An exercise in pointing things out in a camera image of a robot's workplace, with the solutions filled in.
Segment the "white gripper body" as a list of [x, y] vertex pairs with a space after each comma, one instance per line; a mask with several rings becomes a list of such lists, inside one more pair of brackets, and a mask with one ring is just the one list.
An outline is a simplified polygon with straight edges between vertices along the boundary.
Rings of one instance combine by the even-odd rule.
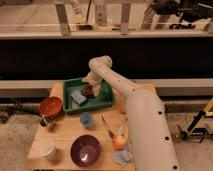
[[84, 87], [86, 85], [90, 85], [92, 87], [94, 97], [99, 95], [101, 78], [98, 75], [93, 72], [89, 72], [87, 76], [82, 79], [82, 82], [84, 83]]

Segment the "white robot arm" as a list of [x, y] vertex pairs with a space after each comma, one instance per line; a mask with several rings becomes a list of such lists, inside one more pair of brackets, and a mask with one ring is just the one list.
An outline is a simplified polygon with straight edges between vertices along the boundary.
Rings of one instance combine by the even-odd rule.
[[92, 58], [83, 78], [92, 86], [105, 80], [126, 98], [126, 116], [136, 171], [181, 171], [165, 117], [155, 90], [139, 86], [114, 72], [109, 56]]

